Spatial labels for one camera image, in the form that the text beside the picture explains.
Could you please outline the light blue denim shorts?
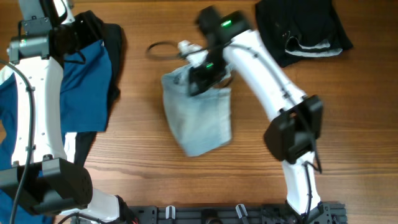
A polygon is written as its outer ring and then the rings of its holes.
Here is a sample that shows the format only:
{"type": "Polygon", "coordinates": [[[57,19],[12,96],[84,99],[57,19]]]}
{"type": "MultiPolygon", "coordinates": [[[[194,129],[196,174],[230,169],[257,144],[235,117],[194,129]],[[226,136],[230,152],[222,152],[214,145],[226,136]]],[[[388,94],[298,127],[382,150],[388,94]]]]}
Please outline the light blue denim shorts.
{"type": "Polygon", "coordinates": [[[169,128],[188,157],[197,157],[232,140],[231,88],[210,88],[197,96],[188,92],[191,66],[161,78],[163,105],[169,128]]]}

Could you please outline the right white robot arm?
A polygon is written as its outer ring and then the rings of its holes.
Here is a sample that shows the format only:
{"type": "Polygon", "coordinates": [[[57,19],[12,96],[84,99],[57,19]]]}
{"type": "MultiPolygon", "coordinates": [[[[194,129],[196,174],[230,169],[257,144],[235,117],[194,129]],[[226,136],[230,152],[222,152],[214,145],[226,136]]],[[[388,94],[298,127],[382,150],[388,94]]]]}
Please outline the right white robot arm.
{"type": "Polygon", "coordinates": [[[241,11],[221,16],[215,7],[202,9],[195,21],[205,37],[203,59],[196,51],[184,53],[192,64],[188,76],[190,96],[201,95],[226,76],[232,65],[251,88],[270,121],[264,142],[282,163],[287,184],[287,206],[300,223],[311,223],[321,214],[315,172],[322,167],[316,140],[320,136],[323,104],[307,96],[272,58],[258,30],[241,11]]]}

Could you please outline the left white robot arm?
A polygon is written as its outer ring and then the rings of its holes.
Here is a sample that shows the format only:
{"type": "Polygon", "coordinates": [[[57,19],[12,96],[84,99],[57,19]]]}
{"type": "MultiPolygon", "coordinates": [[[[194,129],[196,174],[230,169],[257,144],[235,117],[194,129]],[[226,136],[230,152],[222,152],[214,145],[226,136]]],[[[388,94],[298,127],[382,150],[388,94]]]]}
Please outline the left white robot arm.
{"type": "Polygon", "coordinates": [[[22,20],[4,65],[17,83],[17,133],[1,189],[13,209],[62,215],[83,223],[137,223],[125,201],[93,187],[88,171],[67,159],[60,118],[65,56],[101,37],[91,12],[72,13],[71,1],[20,1],[22,20]]]}

